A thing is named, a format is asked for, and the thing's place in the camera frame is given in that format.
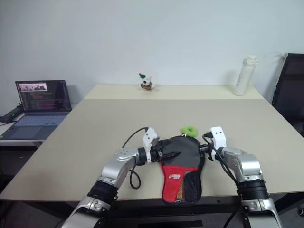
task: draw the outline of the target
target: white water bottle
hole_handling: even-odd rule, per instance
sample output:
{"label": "white water bottle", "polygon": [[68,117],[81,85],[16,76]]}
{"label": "white water bottle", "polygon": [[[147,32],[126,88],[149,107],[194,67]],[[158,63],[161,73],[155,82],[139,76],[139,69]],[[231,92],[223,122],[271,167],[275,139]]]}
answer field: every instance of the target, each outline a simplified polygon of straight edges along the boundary
{"label": "white water bottle", "polygon": [[250,79],[252,77],[253,71],[257,65],[256,56],[247,56],[243,61],[243,67],[239,73],[237,80],[237,85],[235,87],[235,94],[238,96],[243,96],[246,93]]}

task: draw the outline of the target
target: green toy ring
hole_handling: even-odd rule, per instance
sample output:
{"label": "green toy ring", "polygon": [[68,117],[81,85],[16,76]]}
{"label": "green toy ring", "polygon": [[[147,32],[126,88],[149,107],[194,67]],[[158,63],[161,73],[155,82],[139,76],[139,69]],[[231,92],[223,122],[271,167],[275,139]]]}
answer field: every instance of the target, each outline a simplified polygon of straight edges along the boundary
{"label": "green toy ring", "polygon": [[190,137],[196,137],[198,135],[198,130],[192,126],[183,127],[181,131]]}

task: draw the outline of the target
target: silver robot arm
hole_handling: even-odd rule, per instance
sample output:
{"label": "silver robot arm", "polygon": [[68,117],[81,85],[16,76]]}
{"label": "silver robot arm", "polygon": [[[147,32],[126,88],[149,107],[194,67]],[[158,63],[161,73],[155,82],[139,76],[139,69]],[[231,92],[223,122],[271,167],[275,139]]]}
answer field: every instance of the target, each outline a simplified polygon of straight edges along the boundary
{"label": "silver robot arm", "polygon": [[[234,172],[237,192],[241,195],[241,205],[246,212],[246,228],[283,228],[272,198],[269,198],[260,163],[256,156],[245,151],[226,146],[226,137],[221,127],[211,128],[205,134],[211,138],[214,148],[229,169]],[[217,159],[214,150],[208,152],[209,159]]]}
{"label": "silver robot arm", "polygon": [[121,187],[127,173],[135,165],[144,165],[158,161],[161,152],[153,150],[159,140],[154,129],[149,128],[143,139],[141,148],[121,148],[114,158],[106,164],[95,185],[87,196],[84,196],[62,228],[101,228],[111,204],[117,199],[117,191]]}

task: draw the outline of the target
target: printed logo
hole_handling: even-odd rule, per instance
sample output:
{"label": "printed logo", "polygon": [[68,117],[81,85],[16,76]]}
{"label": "printed logo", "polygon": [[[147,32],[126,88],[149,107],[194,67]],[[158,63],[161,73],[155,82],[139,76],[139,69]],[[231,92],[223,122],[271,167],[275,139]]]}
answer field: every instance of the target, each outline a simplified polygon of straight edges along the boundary
{"label": "printed logo", "polygon": [[180,177],[181,177],[180,174],[171,174],[171,175],[169,176],[169,179],[170,179],[170,178],[179,179]]}

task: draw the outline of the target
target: figurine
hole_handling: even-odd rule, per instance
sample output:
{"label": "figurine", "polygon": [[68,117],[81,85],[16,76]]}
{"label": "figurine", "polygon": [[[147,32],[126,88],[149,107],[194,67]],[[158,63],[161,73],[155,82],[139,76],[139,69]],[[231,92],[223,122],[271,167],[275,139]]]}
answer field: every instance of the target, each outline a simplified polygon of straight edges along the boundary
{"label": "figurine", "polygon": [[155,85],[153,85],[151,82],[151,76],[147,77],[146,75],[143,75],[141,73],[139,73],[139,76],[142,79],[141,88],[147,91],[151,91],[155,88]]}

